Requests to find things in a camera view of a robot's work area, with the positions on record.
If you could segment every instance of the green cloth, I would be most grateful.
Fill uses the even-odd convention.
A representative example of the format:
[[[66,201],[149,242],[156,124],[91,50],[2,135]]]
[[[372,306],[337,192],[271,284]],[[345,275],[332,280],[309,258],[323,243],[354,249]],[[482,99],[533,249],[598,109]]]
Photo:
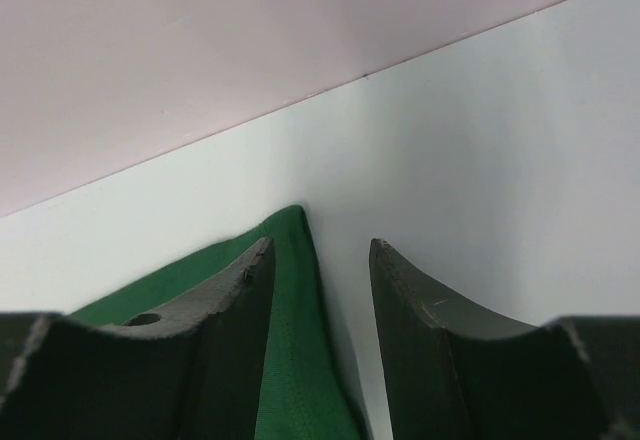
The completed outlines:
[[[276,282],[255,438],[360,439],[334,368],[318,261],[299,206],[167,265],[72,316],[94,325],[122,324],[219,272],[262,237],[275,241]]]

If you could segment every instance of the dark gray metal part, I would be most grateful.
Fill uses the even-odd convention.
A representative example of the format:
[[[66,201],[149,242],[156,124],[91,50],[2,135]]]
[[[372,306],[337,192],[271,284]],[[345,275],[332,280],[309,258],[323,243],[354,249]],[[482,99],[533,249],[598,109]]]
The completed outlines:
[[[535,328],[373,240],[371,284],[395,440],[640,438],[640,318]]]
[[[262,239],[125,326],[0,315],[0,438],[253,438],[274,276]]]

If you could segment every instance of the bolt hole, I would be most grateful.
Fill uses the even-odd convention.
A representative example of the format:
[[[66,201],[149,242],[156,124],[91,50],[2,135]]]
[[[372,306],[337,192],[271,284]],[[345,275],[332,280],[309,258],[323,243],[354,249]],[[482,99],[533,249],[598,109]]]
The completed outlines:
[[[159,322],[162,319],[157,313],[141,313],[137,317],[133,317],[127,323],[125,327],[139,327],[140,325],[151,325],[152,323]]]

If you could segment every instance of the hole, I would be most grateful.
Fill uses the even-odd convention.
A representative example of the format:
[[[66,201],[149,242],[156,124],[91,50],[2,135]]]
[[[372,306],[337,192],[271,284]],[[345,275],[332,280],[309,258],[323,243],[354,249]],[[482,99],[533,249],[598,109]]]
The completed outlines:
[[[157,313],[141,313],[137,317],[133,317],[127,323],[125,327],[139,327],[140,325],[151,325],[152,323],[159,322],[162,319]]]

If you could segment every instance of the white wall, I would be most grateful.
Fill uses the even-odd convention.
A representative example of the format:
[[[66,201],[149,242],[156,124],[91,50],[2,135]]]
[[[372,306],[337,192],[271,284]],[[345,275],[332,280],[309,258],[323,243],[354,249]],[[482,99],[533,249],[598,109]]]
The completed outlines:
[[[504,314],[640,313],[640,0],[572,0],[0,221],[0,309],[72,310],[285,205],[390,436],[367,250]]]
[[[0,216],[558,1],[0,0]]]

